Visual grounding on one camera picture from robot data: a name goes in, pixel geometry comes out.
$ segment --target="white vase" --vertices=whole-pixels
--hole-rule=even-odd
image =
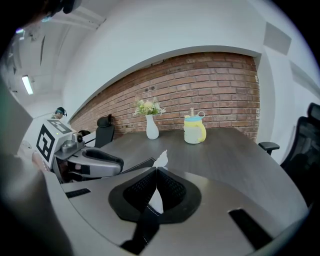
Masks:
[[[154,140],[159,137],[159,130],[154,122],[154,117],[152,114],[145,116],[146,118],[146,135],[150,140]]]

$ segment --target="ceiling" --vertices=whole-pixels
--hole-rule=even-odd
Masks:
[[[120,0],[82,0],[70,14],[57,13],[16,34],[8,51],[6,76],[9,88],[24,106],[61,94],[69,65],[87,36],[95,33]],[[28,75],[33,90],[28,95],[22,76]]]

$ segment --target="chair armrest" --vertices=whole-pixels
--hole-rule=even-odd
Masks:
[[[280,146],[274,142],[260,142],[258,145],[269,155],[271,155],[272,150],[280,149]]]

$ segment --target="mesh chair back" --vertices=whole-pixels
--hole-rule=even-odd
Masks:
[[[293,146],[281,164],[308,206],[315,200],[320,170],[319,118],[320,106],[312,103],[308,109],[308,117],[298,119]]]

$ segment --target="chair backrest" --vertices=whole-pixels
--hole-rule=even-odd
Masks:
[[[281,167],[310,205],[320,170],[320,106],[311,103],[307,113],[308,117],[298,119],[293,146]]]
[[[98,128],[95,132],[95,145],[96,148],[101,148],[104,145],[112,142],[115,134],[115,126],[111,124],[111,114],[98,119],[96,122]]]

